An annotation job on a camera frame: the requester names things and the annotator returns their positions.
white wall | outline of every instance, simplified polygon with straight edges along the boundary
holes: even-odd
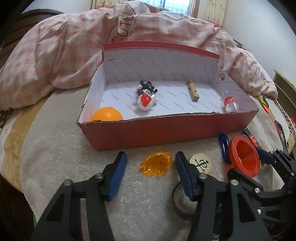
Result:
[[[91,9],[92,0],[35,0],[24,12],[44,8],[58,10],[63,13],[83,12]]]
[[[201,0],[199,18],[206,14]],[[227,0],[222,29],[250,51],[271,78],[276,69],[296,86],[296,35],[267,0]]]

wooden block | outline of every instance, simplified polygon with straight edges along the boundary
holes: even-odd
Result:
[[[189,93],[190,93],[191,99],[193,101],[198,101],[198,99],[200,98],[200,96],[196,92],[196,87],[195,87],[194,83],[192,83],[191,80],[187,80],[186,81],[186,84],[188,84],[188,89],[189,89]]]

orange ball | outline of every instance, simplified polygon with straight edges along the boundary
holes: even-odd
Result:
[[[91,118],[91,121],[120,121],[123,120],[120,112],[112,107],[98,109]]]

cardboard box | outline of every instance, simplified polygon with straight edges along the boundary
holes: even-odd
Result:
[[[160,145],[211,137],[247,127],[258,112],[255,102],[220,68],[219,55],[185,45],[127,41],[103,44],[103,63],[92,78],[77,124],[98,150]],[[191,100],[186,81],[199,94]],[[158,102],[148,111],[137,105],[136,87],[149,80]],[[227,89],[240,113],[226,113]],[[113,107],[122,121],[91,121],[102,107]]]

curtain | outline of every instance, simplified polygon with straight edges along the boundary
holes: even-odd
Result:
[[[91,9],[98,9],[100,7],[110,7],[115,3],[124,2],[127,0],[93,0]]]
[[[204,20],[222,27],[227,0],[207,0],[207,13]]]

